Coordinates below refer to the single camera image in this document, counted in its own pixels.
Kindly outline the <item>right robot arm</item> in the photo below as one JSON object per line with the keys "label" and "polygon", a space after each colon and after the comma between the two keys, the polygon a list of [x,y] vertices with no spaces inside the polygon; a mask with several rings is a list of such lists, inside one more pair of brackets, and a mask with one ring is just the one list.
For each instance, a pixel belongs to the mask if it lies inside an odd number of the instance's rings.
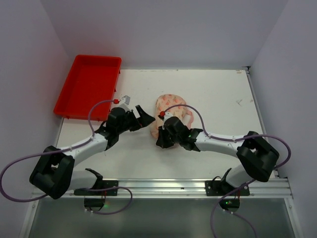
{"label": "right robot arm", "polygon": [[250,131],[247,135],[255,138],[218,140],[206,135],[202,129],[189,129],[179,118],[171,117],[158,128],[156,145],[165,149],[178,144],[188,151],[217,152],[237,158],[241,164],[229,168],[216,186],[228,193],[253,179],[267,182],[279,158],[277,150],[256,132]]}

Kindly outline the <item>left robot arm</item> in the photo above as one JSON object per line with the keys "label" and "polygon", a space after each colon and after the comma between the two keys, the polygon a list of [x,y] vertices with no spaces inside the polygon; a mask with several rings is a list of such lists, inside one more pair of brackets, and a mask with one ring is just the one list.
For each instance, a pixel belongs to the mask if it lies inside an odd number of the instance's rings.
{"label": "left robot arm", "polygon": [[107,188],[101,174],[92,169],[78,172],[73,169],[93,155],[113,147],[118,142],[120,134],[137,131],[155,121],[155,118],[139,105],[136,106],[136,110],[139,113],[138,117],[128,108],[115,107],[89,139],[70,147],[47,147],[30,175],[30,183],[53,199],[60,198],[69,190],[100,194]]}

